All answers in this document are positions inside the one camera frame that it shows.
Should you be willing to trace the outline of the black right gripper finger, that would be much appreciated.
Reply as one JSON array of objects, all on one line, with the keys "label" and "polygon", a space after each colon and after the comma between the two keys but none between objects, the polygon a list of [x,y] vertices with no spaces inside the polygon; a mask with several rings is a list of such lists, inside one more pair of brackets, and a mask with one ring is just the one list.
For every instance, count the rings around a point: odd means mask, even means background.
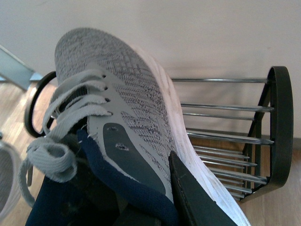
[{"label": "black right gripper finger", "polygon": [[235,226],[206,193],[174,151],[168,158],[174,205],[181,226]]}]

